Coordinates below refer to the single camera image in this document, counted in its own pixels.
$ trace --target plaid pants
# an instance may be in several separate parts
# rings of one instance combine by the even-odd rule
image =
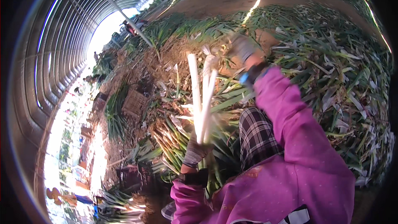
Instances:
[[[239,136],[242,171],[273,155],[282,155],[284,152],[275,140],[271,121],[256,107],[246,108],[241,113]],[[175,211],[176,203],[173,201],[162,209],[162,215],[168,220],[173,220]]]

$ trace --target dirt path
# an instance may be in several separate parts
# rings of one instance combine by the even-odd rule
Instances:
[[[167,10],[162,17],[166,17],[173,12],[183,12],[188,17],[198,19],[215,17],[217,15],[227,15],[237,11],[248,11],[254,6],[256,1],[257,0],[182,0]],[[376,37],[381,45],[385,44],[377,29],[368,24],[368,22],[357,13],[357,10],[353,6],[341,0],[261,0],[259,7],[272,4],[284,6],[302,5],[309,1],[326,4],[332,9],[343,12],[358,27]],[[153,21],[162,11],[164,11],[164,9],[152,14],[149,20]]]

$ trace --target bundle of green onions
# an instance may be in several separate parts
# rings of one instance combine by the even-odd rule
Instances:
[[[127,121],[122,114],[122,106],[129,91],[126,81],[109,98],[104,111],[108,123],[108,137],[110,141],[116,141],[118,137],[125,142],[125,129]]]
[[[104,199],[98,204],[99,224],[130,223],[143,224],[142,216],[147,206],[140,197],[129,196],[119,190],[104,192]]]
[[[189,136],[187,134],[185,134],[186,136],[181,135],[167,116],[165,119],[165,122],[158,121],[156,129],[151,127],[150,131],[164,153],[162,162],[178,175],[187,151]]]

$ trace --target gloved hand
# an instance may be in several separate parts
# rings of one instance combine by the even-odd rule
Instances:
[[[188,167],[196,168],[197,164],[213,150],[213,147],[213,144],[198,144],[195,131],[191,132],[187,152],[182,163]]]
[[[247,58],[256,52],[253,42],[247,36],[233,32],[228,35],[228,39],[231,42],[229,53],[241,59],[242,63],[245,63]]]

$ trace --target work glove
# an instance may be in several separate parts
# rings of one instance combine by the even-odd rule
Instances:
[[[229,54],[237,56],[244,64],[249,56],[256,52],[256,48],[249,37],[236,32],[232,32],[227,36],[231,42]]]
[[[197,164],[213,150],[213,147],[213,144],[198,144],[195,131],[191,132],[187,152],[182,163],[188,167],[196,168]]]

